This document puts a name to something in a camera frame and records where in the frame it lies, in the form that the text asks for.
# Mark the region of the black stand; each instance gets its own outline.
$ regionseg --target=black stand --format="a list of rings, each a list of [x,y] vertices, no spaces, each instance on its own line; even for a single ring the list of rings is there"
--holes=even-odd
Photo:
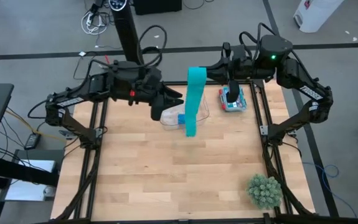
[[[143,62],[143,58],[138,58],[137,54],[139,37],[137,36],[130,5],[126,4],[120,11],[112,10],[112,15],[114,17],[116,31],[118,32],[126,60],[140,64],[140,62]]]

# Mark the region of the red wire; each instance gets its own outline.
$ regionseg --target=red wire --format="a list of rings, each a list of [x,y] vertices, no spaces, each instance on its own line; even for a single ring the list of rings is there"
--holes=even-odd
[[[107,55],[104,55],[104,56],[105,56],[106,63],[110,64],[110,59],[108,59],[108,56]]]

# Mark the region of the small box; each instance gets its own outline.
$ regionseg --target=small box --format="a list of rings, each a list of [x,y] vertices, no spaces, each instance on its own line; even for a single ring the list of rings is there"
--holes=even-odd
[[[234,111],[244,111],[247,108],[247,102],[243,97],[243,90],[240,88],[240,94],[236,102],[228,103],[226,94],[228,93],[228,87],[223,87],[223,89],[219,90],[220,100],[222,102],[222,109],[227,112],[234,112]]]

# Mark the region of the black box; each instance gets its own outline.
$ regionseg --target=black box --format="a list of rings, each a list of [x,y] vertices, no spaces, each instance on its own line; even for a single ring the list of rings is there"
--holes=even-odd
[[[133,0],[133,3],[137,15],[177,12],[182,7],[182,0]]]

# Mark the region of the white label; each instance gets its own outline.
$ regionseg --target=white label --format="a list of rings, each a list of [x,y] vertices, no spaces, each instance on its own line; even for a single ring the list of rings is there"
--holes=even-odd
[[[71,100],[67,100],[67,101],[64,101],[64,102],[61,102],[61,103],[58,103],[57,105],[61,106],[61,107],[66,107],[66,106],[70,106],[70,105],[74,105],[74,104],[77,104],[77,103],[80,103],[82,102],[84,99],[80,98],[80,97],[76,97],[74,99],[71,99]]]
[[[316,93],[315,91],[312,91],[307,86],[300,88],[300,90],[302,90],[305,94],[309,95],[310,97],[312,97],[315,100],[321,100],[323,98],[320,94]]]
[[[318,108],[318,106],[311,106],[311,107],[309,107],[309,111],[316,110],[317,108]]]
[[[59,117],[62,118],[62,116],[65,114],[64,109],[59,109]]]

